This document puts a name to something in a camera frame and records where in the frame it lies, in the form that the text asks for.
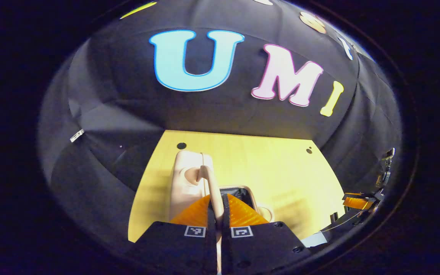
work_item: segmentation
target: yellow table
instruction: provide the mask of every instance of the yellow table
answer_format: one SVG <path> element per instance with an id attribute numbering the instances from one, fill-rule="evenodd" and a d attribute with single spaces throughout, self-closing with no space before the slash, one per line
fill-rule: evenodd
<path id="1" fill-rule="evenodd" d="M 286 223 L 300 239 L 328 226 L 334 212 L 344 214 L 342 188 L 313 141 L 166 130 L 133 201 L 128 227 L 132 242 L 152 222 L 167 222 L 171 172 L 180 142 L 186 150 L 211 155 L 220 186 L 248 186 L 256 202 L 270 205 L 276 221 Z"/>

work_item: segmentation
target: cable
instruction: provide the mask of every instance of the cable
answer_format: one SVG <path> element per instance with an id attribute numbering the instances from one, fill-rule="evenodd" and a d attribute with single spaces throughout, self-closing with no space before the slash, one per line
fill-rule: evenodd
<path id="1" fill-rule="evenodd" d="M 333 228 L 329 228 L 329 229 L 326 229 L 326 230 L 324 230 L 324 231 L 320 231 L 320 233 L 322 233 L 322 232 L 326 232 L 326 231 L 329 231 L 329 230 L 332 230 L 332 229 L 336 228 L 337 226 L 341 226 L 341 225 L 347 223 L 348 221 L 350 221 L 352 218 L 358 216 L 358 215 L 361 214 L 362 212 L 363 212 L 363 211 L 359 211 L 357 214 L 355 214 L 355 215 L 352 216 L 351 218 L 347 219 L 347 221 L 341 223 L 340 225 L 336 225 L 336 226 L 334 226 Z"/>

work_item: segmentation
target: mug handle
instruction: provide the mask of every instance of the mug handle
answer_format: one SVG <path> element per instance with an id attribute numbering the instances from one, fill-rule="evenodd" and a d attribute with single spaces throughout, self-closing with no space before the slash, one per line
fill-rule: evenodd
<path id="1" fill-rule="evenodd" d="M 257 204 L 257 207 L 259 208 L 264 208 L 266 209 L 269 214 L 271 215 L 271 218 L 269 219 L 269 222 L 272 223 L 274 221 L 274 211 L 271 207 L 267 206 L 267 205 L 263 205 L 263 204 Z"/>

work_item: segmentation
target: orange soft finger pad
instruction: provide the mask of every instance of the orange soft finger pad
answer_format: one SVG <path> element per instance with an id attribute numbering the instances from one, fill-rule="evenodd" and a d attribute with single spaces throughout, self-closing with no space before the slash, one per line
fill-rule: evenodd
<path id="1" fill-rule="evenodd" d="M 230 227 L 254 226 L 269 223 L 245 202 L 228 194 L 230 208 Z"/>
<path id="2" fill-rule="evenodd" d="M 197 200 L 171 220 L 171 223 L 185 226 L 204 226 L 208 221 L 210 195 Z"/>

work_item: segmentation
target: blue letter u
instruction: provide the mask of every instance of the blue letter u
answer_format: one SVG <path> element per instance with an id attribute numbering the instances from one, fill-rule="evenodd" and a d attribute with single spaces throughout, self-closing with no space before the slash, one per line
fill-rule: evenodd
<path id="1" fill-rule="evenodd" d="M 184 67 L 186 43 L 195 36 L 191 30 L 173 30 L 150 38 L 149 42 L 155 46 L 155 76 L 162 85 L 177 91 L 197 92 L 213 89 L 227 80 L 235 46 L 244 41 L 244 36 L 233 31 L 210 31 L 207 36 L 215 41 L 213 64 L 209 72 L 201 75 L 188 73 Z"/>

